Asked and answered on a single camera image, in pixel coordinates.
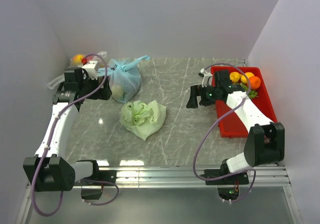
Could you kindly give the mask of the light green plastic bag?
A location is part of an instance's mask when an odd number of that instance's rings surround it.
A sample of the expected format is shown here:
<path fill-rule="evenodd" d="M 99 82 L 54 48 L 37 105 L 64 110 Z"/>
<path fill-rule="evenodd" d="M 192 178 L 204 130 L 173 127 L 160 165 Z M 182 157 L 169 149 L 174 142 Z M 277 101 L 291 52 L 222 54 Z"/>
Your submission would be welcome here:
<path fill-rule="evenodd" d="M 166 107 L 152 101 L 148 104 L 142 101 L 127 102 L 120 112 L 120 123 L 142 140 L 157 132 L 165 122 Z"/>

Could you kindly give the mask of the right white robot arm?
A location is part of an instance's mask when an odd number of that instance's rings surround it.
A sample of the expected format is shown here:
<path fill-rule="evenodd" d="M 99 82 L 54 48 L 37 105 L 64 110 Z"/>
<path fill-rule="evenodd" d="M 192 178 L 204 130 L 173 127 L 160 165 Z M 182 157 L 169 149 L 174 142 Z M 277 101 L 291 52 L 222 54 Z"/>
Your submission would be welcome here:
<path fill-rule="evenodd" d="M 202 83 L 190 88 L 190 99 L 187 108 L 199 105 L 209 106 L 216 101 L 223 101 L 230 111 L 219 117 L 213 127 L 227 116 L 235 113 L 245 126 L 248 137 L 244 151 L 225 160 L 220 173 L 214 178 L 196 175 L 204 181 L 222 180 L 226 184 L 233 183 L 238 174 L 251 168 L 282 161 L 285 157 L 285 128 L 282 123 L 273 122 L 265 116 L 249 98 L 249 90 L 240 84 L 232 83 L 227 70 L 210 74 L 205 69 L 200 71 Z"/>

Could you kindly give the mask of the yellow fake lemon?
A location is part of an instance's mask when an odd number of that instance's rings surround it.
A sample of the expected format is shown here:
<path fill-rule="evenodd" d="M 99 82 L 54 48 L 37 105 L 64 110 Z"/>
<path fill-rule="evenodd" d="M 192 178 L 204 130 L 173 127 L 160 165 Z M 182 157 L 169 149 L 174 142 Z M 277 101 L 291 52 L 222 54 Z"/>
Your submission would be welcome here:
<path fill-rule="evenodd" d="M 238 72 L 231 72 L 229 74 L 229 78 L 232 81 L 232 83 L 238 83 L 241 79 L 242 75 Z"/>

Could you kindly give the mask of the green fake grapes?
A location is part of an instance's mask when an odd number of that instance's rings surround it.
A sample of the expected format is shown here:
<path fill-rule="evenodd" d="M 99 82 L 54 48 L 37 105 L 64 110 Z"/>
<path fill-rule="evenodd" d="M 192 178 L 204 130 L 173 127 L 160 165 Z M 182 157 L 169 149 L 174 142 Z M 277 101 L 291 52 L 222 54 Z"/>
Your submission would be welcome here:
<path fill-rule="evenodd" d="M 241 91 L 244 93 L 248 93 L 248 97 L 250 99 L 258 98 L 258 92 L 256 90 L 251 89 L 250 92 L 248 92 L 248 86 L 243 83 L 233 83 L 233 85 L 237 88 L 237 91 Z"/>

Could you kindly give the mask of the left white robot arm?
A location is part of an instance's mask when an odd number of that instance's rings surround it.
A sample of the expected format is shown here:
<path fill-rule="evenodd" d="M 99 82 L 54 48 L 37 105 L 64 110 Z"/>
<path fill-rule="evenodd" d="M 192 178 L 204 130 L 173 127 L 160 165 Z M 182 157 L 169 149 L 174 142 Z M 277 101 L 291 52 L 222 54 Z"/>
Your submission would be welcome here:
<path fill-rule="evenodd" d="M 51 120 L 43 141 L 35 155 L 23 162 L 33 191 L 64 192 L 82 179 L 89 185 L 100 181 L 101 173 L 95 160 L 77 161 L 72 165 L 65 160 L 66 145 L 83 102 L 109 100 L 111 93 L 107 77 L 90 77 L 89 72 L 80 67 L 65 69 L 64 81 L 52 98 Z"/>

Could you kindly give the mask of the yellow orange fake fruit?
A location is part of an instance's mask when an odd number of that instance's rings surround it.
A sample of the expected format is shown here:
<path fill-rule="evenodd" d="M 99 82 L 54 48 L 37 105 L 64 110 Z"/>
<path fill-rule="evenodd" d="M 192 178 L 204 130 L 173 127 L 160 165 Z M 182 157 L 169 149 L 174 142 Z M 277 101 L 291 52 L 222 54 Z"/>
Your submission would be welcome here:
<path fill-rule="evenodd" d="M 246 72 L 244 75 L 241 76 L 241 82 L 245 85 L 248 83 L 248 79 L 251 77 L 254 77 L 254 74 L 252 72 Z"/>

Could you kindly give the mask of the orange fake orange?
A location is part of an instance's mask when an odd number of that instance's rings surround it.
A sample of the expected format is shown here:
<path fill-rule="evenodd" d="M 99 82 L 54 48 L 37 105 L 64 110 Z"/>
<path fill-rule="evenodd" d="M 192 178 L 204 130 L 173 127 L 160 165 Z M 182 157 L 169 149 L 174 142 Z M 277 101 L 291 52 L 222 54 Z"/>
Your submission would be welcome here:
<path fill-rule="evenodd" d="M 261 86 L 261 79 L 257 76 L 252 76 L 249 78 L 248 84 L 251 86 L 251 90 L 257 90 Z"/>

